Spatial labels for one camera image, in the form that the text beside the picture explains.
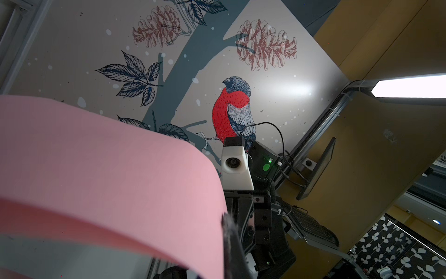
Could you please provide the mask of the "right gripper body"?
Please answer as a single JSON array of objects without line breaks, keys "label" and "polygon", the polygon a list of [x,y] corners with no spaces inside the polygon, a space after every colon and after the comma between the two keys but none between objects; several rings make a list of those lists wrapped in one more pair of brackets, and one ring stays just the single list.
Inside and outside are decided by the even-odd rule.
[{"label": "right gripper body", "polygon": [[266,191],[224,191],[228,213],[245,255],[258,245],[268,245],[271,238],[273,204]]}]

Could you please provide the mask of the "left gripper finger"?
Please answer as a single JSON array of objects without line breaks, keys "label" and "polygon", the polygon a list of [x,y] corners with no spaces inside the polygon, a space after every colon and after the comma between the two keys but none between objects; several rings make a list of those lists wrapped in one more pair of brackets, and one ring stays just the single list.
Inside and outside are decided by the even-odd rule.
[{"label": "left gripper finger", "polygon": [[231,215],[225,213],[221,221],[224,247],[224,278],[250,279],[251,272],[240,243],[238,227]]}]

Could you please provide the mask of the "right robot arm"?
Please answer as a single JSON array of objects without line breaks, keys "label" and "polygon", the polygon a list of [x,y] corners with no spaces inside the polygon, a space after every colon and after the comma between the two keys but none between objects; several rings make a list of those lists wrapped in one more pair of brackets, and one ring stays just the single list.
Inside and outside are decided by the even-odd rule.
[{"label": "right robot arm", "polygon": [[290,209],[276,198],[273,178],[279,156],[243,137],[228,137],[222,152],[221,183],[227,213],[224,231],[226,279],[279,279],[296,256],[285,237],[283,218]]}]

